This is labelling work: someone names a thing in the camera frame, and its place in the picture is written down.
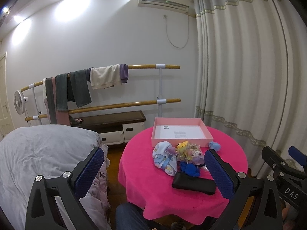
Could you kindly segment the black soft case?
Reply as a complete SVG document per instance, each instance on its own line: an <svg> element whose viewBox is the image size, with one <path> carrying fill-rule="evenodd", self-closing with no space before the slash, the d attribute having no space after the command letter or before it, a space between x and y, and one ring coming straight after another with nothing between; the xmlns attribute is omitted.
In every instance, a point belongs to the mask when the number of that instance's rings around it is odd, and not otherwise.
<svg viewBox="0 0 307 230"><path fill-rule="evenodd" d="M174 176L172 187L213 195L216 190L216 183L211 179L191 177L185 173L177 172Z"/></svg>

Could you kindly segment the royal blue knitted cloth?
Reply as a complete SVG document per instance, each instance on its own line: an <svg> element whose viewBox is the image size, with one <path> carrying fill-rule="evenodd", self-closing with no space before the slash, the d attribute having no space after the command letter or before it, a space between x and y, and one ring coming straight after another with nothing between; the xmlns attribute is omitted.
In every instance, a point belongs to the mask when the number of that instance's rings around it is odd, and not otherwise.
<svg viewBox="0 0 307 230"><path fill-rule="evenodd" d="M200 177L200 168L193 163L180 162L180 171L191 177Z"/></svg>

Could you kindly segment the light blue small sock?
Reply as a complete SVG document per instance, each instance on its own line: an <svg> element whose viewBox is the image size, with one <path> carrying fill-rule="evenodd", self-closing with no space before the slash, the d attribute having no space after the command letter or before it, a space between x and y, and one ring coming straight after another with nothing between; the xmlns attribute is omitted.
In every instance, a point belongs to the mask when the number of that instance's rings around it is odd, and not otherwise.
<svg viewBox="0 0 307 230"><path fill-rule="evenodd" d="M213 149L216 152L218 152L221 149L221 145L218 142L213 142L213 141L210 141L208 143L208 147L209 149Z"/></svg>

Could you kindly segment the pastel ribbon scrunchie bundle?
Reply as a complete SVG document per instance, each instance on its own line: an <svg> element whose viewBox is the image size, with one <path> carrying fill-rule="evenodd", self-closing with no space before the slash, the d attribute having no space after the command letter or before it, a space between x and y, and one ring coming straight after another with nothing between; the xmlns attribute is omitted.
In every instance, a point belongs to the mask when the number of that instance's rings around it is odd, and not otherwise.
<svg viewBox="0 0 307 230"><path fill-rule="evenodd" d="M173 146L168 147L166 152L170 155L175 156L177 161L179 162L184 161L186 163L193 163L197 167L203 167L205 165L204 154L201 151L200 146L196 144L192 144L189 142L189 147L187 147L184 156L178 156L176 147Z"/></svg>

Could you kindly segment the light blue patterned cloth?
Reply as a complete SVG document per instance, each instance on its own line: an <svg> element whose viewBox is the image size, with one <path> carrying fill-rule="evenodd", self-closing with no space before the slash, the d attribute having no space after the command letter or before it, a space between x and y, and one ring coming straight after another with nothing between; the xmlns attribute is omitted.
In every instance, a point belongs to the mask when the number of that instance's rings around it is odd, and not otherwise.
<svg viewBox="0 0 307 230"><path fill-rule="evenodd" d="M169 176L177 173L177 151L170 142L159 142L153 149L154 165Z"/></svg>

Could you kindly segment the grey quilt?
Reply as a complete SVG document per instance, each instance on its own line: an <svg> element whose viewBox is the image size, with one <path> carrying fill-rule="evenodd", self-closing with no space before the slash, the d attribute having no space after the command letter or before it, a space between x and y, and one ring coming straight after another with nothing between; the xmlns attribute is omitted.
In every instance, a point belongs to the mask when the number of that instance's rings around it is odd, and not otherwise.
<svg viewBox="0 0 307 230"><path fill-rule="evenodd" d="M108 154L98 133L64 125L22 127L1 141L1 209L14 229L24 229L34 179L72 171L93 148Z"/></svg>

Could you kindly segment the white door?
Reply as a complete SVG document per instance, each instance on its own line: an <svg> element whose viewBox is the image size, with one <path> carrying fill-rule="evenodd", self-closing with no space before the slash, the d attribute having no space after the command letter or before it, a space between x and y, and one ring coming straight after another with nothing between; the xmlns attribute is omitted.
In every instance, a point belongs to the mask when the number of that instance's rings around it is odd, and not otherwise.
<svg viewBox="0 0 307 230"><path fill-rule="evenodd" d="M1 137L4 138L10 132L12 132L14 128L14 124L12 122L11 113L9 110L9 104L7 99L7 89L6 89L6 58L7 53L1 56L1 66L0 66L0 85L1 85Z"/></svg>

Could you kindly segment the dark wood low cabinet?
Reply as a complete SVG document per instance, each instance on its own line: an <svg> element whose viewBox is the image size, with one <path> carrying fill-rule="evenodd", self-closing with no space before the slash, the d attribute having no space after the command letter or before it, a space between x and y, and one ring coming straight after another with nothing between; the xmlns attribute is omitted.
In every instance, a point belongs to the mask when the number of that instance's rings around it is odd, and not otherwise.
<svg viewBox="0 0 307 230"><path fill-rule="evenodd" d="M83 117L76 127L95 131L106 145L119 145L128 143L143 131L145 122L142 111L130 111Z"/></svg>

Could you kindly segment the white small fan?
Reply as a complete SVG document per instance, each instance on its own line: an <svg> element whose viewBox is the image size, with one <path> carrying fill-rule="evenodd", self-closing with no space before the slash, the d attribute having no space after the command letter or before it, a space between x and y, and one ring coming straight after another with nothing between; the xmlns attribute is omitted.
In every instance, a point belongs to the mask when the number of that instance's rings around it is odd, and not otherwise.
<svg viewBox="0 0 307 230"><path fill-rule="evenodd" d="M28 102L28 97L25 97L23 93L17 90L14 93L14 106L15 110L19 115L22 115L26 111L26 103Z"/></svg>

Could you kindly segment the cream pleated curtain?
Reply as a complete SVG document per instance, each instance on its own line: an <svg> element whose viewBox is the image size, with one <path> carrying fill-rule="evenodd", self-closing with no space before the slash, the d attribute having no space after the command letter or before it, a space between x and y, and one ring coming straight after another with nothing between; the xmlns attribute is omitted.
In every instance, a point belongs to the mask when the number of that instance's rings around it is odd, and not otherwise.
<svg viewBox="0 0 307 230"><path fill-rule="evenodd" d="M306 152L306 24L290 0L194 0L195 116L234 138L251 174L269 172L271 147Z"/></svg>

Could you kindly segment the dark green towel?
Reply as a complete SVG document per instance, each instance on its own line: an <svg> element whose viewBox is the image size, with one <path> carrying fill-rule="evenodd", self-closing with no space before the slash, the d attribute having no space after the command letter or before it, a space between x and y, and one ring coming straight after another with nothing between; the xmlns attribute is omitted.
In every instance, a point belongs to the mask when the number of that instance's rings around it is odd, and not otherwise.
<svg viewBox="0 0 307 230"><path fill-rule="evenodd" d="M92 102L88 89L90 82L89 69L64 73L55 77L56 108L58 111L67 112L68 102L75 102L78 108Z"/></svg>

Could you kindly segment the cream towel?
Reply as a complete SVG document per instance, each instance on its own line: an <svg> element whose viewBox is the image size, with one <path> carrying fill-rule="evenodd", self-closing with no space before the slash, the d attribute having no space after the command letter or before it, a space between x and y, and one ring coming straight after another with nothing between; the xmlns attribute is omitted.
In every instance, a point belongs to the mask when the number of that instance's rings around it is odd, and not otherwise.
<svg viewBox="0 0 307 230"><path fill-rule="evenodd" d="M94 67L90 72L90 80L93 90L121 85L120 65L116 64L108 67Z"/></svg>

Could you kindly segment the purple cloth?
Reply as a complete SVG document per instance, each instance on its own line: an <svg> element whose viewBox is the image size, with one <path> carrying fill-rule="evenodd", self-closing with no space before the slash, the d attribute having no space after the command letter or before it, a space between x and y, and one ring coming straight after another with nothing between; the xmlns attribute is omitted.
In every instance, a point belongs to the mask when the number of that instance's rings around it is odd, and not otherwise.
<svg viewBox="0 0 307 230"><path fill-rule="evenodd" d="M120 80L122 84L126 84L129 79L129 67L127 64L120 64Z"/></svg>

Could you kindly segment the white air conditioner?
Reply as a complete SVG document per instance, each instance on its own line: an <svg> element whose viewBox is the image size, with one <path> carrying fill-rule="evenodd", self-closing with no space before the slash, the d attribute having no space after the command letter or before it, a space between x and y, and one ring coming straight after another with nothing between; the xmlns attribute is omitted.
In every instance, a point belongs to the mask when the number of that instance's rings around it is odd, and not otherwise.
<svg viewBox="0 0 307 230"><path fill-rule="evenodd" d="M179 12L191 17L196 16L191 0L138 0L138 6Z"/></svg>

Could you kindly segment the wooden double rail rack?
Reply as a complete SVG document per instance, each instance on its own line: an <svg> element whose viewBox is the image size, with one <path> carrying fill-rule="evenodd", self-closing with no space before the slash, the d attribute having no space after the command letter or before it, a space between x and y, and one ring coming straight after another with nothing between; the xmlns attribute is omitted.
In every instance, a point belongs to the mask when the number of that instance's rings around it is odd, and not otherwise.
<svg viewBox="0 0 307 230"><path fill-rule="evenodd" d="M127 103L117 103L117 104L109 104L109 105L100 105L100 106L92 106L88 108L79 108L69 110L69 114L79 114L79 113L88 113L88 112L95 112L95 111L102 111L102 110L111 110L115 108L130 108L135 106L146 106L146 105L158 105L158 116L162 117L162 105L167 103L180 103L181 99L163 99L162 98L162 70L163 69L171 69L171 70L179 70L181 68L180 65L171 65L171 64L140 64L140 65L128 65L130 70L141 70L141 69L158 69L159 70L159 95L158 98L155 100L147 100L147 101L136 101L136 102L127 102ZM18 90L21 95L23 96L23 92L27 90L33 91L34 100L36 99L35 96L35 87L43 85L43 81L32 83L26 87L23 87L21 90ZM24 105L28 101L28 97L24 96ZM47 114L41 114L37 107L37 102L35 102L37 115L35 116L26 116L25 121L40 121L41 119L47 118Z"/></svg>

